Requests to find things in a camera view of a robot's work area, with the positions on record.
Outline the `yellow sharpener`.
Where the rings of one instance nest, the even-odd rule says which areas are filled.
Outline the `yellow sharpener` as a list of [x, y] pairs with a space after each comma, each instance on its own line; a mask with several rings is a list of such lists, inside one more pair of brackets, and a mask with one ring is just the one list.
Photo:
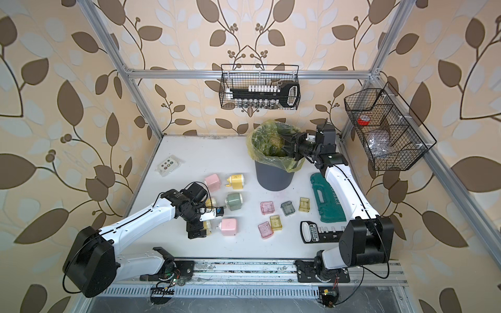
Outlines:
[[210, 198], [210, 199], [207, 199], [206, 200], [206, 203], [205, 203], [206, 207], [208, 209], [212, 209], [212, 208], [215, 208], [217, 207], [217, 201], [215, 198]]
[[234, 190], [243, 190], [245, 186], [245, 177], [243, 174], [235, 174], [227, 177], [226, 187], [231, 187]]
[[211, 222], [209, 220], [203, 221], [203, 230], [205, 231], [205, 237], [211, 235]]

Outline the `pink sharpener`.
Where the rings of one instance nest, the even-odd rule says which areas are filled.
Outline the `pink sharpener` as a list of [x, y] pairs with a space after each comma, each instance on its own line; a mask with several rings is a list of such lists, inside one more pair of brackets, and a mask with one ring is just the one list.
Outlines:
[[237, 219], [227, 218], [222, 219], [218, 225], [218, 229], [223, 236], [232, 237], [237, 235]]
[[207, 176], [204, 180], [207, 188], [209, 189], [210, 192], [216, 192], [221, 188], [221, 181], [219, 179], [219, 176], [214, 173], [211, 174], [210, 176]]

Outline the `green pencil sharpener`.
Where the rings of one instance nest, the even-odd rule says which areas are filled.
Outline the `green pencil sharpener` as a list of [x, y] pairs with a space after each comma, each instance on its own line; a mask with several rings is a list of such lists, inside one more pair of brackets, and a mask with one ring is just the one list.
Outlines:
[[243, 206], [243, 196], [240, 192], [234, 192], [225, 198], [226, 208], [231, 211], [240, 210]]

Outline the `clear green-sharpener tray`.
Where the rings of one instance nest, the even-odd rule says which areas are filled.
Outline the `clear green-sharpener tray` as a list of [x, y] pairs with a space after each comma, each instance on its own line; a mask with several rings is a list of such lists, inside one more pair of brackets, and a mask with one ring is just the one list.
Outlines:
[[281, 204], [281, 209], [284, 213], [284, 216], [291, 216], [296, 212], [294, 205], [291, 201], [286, 201]]

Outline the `pink shavings tray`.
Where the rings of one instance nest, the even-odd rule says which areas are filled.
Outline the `pink shavings tray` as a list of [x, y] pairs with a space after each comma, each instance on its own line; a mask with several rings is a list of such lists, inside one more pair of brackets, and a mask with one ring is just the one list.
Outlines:
[[262, 215], [271, 215], [272, 213], [275, 212], [274, 203], [272, 201], [261, 202], [260, 210]]
[[258, 230], [262, 239], [270, 238], [274, 234], [274, 230], [269, 222], [259, 224]]

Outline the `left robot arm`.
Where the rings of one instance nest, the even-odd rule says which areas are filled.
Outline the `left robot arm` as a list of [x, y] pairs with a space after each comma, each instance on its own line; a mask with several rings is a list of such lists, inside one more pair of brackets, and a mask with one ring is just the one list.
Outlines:
[[152, 253], [124, 256], [125, 249], [154, 228], [182, 218], [197, 231], [204, 228], [200, 210], [210, 196], [207, 186], [191, 182], [184, 189], [161, 192], [145, 209], [112, 225], [79, 231], [63, 265], [63, 280], [70, 280], [87, 298], [104, 292], [116, 281], [140, 275], [177, 275], [175, 258], [161, 246]]

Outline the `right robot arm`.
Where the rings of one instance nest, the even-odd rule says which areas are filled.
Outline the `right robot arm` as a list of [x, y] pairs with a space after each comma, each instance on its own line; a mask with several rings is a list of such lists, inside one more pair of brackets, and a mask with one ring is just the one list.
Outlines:
[[320, 250], [307, 268], [317, 280], [331, 282], [338, 272], [349, 267], [367, 269], [390, 262], [394, 225], [380, 216], [354, 181], [348, 161], [337, 152], [337, 134], [332, 124], [317, 127], [314, 136], [299, 131], [280, 130], [282, 150], [295, 161], [308, 160], [326, 180], [321, 191], [333, 191], [347, 225], [336, 233], [336, 246]]

